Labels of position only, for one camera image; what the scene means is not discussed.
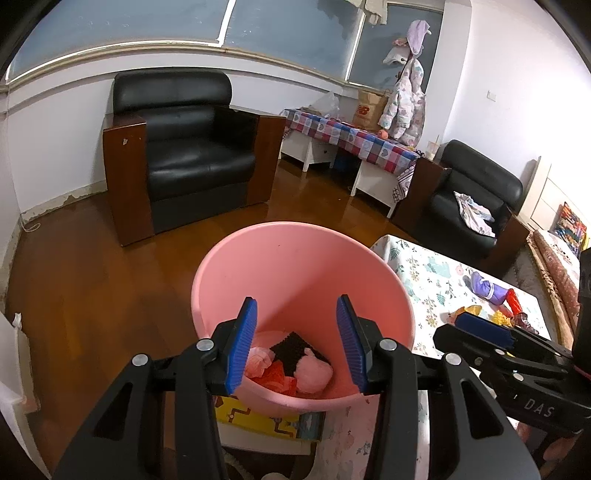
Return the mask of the right hand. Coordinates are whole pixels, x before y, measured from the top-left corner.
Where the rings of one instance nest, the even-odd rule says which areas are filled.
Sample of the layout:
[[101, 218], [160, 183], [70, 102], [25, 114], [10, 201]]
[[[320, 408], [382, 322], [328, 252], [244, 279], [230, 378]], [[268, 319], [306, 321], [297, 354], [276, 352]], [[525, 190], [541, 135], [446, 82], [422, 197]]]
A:
[[[534, 435], [535, 429], [529, 425], [519, 422], [516, 431], [524, 443], [528, 443]], [[559, 461], [564, 459], [573, 448], [579, 435], [570, 438], [560, 438], [552, 441], [544, 449], [543, 459], [545, 461]]]

